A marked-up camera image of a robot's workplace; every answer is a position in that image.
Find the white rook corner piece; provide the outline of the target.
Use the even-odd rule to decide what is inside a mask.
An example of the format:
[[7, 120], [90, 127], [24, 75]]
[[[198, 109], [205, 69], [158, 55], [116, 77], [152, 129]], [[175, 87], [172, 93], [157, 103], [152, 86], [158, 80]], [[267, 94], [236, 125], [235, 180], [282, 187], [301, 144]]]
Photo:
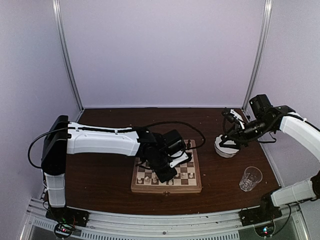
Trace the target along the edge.
[[137, 183], [138, 183], [138, 184], [142, 184], [142, 182], [143, 182], [142, 179], [139, 177], [139, 178], [137, 179]]

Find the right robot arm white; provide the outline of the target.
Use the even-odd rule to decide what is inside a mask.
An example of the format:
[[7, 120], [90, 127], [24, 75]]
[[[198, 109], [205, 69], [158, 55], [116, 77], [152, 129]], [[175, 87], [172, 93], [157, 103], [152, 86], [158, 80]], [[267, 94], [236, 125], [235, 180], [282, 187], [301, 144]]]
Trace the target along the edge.
[[280, 143], [270, 148], [271, 159], [280, 168], [283, 187], [267, 194], [256, 210], [259, 220], [268, 220], [276, 207], [320, 198], [320, 130], [287, 105], [273, 106], [265, 94], [249, 100], [252, 121], [246, 122], [234, 109], [222, 111], [223, 132], [214, 148], [224, 158], [234, 157], [242, 146], [258, 141], [267, 144], [265, 134], [280, 134]]

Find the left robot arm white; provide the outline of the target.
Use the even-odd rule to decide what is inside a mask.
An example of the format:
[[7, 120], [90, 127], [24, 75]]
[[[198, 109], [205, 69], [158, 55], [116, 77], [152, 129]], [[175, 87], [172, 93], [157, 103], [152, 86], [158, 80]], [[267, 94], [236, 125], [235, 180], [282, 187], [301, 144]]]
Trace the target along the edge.
[[41, 164], [48, 194], [48, 205], [61, 222], [72, 218], [66, 207], [65, 173], [67, 155], [82, 153], [117, 154], [136, 157], [148, 162], [161, 183], [172, 180], [175, 167], [192, 159], [192, 147], [187, 146], [181, 134], [171, 130], [165, 134], [152, 132], [151, 127], [166, 125], [167, 121], [145, 126], [110, 128], [83, 125], [60, 115], [50, 130], [31, 142], [43, 141]]

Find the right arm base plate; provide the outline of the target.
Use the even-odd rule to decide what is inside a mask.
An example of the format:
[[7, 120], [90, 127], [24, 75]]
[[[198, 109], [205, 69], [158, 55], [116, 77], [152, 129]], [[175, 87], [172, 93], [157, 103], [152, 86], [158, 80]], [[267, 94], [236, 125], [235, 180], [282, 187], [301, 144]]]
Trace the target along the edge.
[[259, 207], [243, 209], [239, 212], [239, 217], [243, 227], [249, 225], [257, 225], [264, 222], [270, 222], [274, 219], [280, 218], [282, 212], [279, 208], [271, 212], [263, 212]]

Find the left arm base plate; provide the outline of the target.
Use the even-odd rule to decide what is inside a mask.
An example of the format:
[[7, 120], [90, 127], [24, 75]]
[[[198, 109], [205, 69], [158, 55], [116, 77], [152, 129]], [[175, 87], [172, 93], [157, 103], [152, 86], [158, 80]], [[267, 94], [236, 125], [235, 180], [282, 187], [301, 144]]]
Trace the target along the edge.
[[48, 206], [46, 218], [55, 220], [59, 223], [68, 224], [71, 226], [86, 227], [90, 213], [85, 210], [64, 207]]

